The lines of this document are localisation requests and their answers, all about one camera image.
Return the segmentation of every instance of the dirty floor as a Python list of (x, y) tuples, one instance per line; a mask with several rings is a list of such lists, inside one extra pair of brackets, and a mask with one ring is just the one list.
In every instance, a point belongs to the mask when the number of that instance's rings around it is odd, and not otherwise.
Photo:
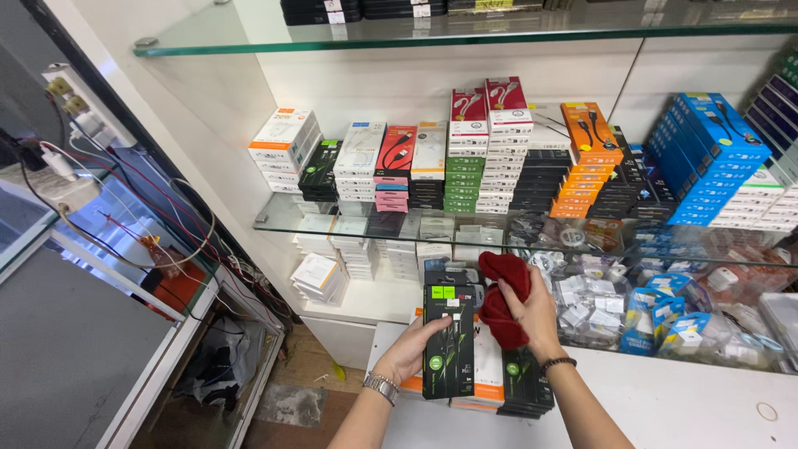
[(335, 375), (332, 357), (306, 326), (294, 326), (286, 341), (287, 357), (271, 371), (247, 449), (324, 449), (363, 384), (363, 370), (343, 368), (346, 380)]

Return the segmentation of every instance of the pink box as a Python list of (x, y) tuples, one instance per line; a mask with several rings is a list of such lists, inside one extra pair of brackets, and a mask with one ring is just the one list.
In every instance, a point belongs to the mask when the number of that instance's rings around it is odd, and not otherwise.
[(407, 205), (407, 200), (405, 198), (377, 198), (377, 204), (379, 205)]
[(377, 212), (407, 212), (407, 205), (377, 205)]
[(406, 177), (374, 177), (374, 184), (408, 185)]
[(377, 198), (410, 198), (407, 190), (377, 190)]

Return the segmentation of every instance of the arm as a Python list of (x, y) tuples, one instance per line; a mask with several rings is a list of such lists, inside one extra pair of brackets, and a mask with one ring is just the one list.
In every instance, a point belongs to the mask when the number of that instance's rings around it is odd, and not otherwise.
[[(499, 288), (513, 318), (529, 336), (529, 348), (538, 363), (543, 365), (548, 360), (568, 357), (568, 354), (557, 338), (554, 298), (546, 289), (539, 268), (530, 265), (527, 268), (532, 288), (525, 303), (521, 304), (504, 280), (499, 279)], [(548, 369), (546, 377), (554, 390), (571, 445), (575, 449), (634, 448), (573, 365), (556, 364)]]
[[(373, 371), (391, 379), (396, 385), (413, 377), (421, 370), (421, 354), (429, 337), (451, 322), (452, 317), (446, 316), (421, 326), (421, 318), (416, 319), (377, 361)], [(363, 387), (327, 449), (378, 449), (382, 446), (392, 408), (382, 394)]]

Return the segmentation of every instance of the metal watch band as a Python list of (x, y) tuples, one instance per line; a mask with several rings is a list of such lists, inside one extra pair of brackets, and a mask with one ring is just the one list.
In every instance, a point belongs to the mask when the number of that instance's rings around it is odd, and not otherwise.
[(396, 407), (397, 397), (399, 396), (399, 386), (387, 377), (369, 371), (369, 375), (366, 376), (363, 386), (379, 392), (391, 403), (392, 407)]

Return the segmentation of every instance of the red rag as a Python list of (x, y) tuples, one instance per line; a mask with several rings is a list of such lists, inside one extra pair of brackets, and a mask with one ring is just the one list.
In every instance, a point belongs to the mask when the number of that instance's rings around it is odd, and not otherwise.
[[(518, 296), (521, 303), (526, 302), (531, 289), (527, 263), (514, 254), (494, 254), (486, 251), (480, 254), (480, 269), (489, 279), (504, 279)], [(521, 325), (512, 319), (507, 302), (498, 284), (488, 287), (485, 302), (480, 309), (480, 320), (487, 324), (502, 349), (516, 349), (529, 343), (529, 336)]]

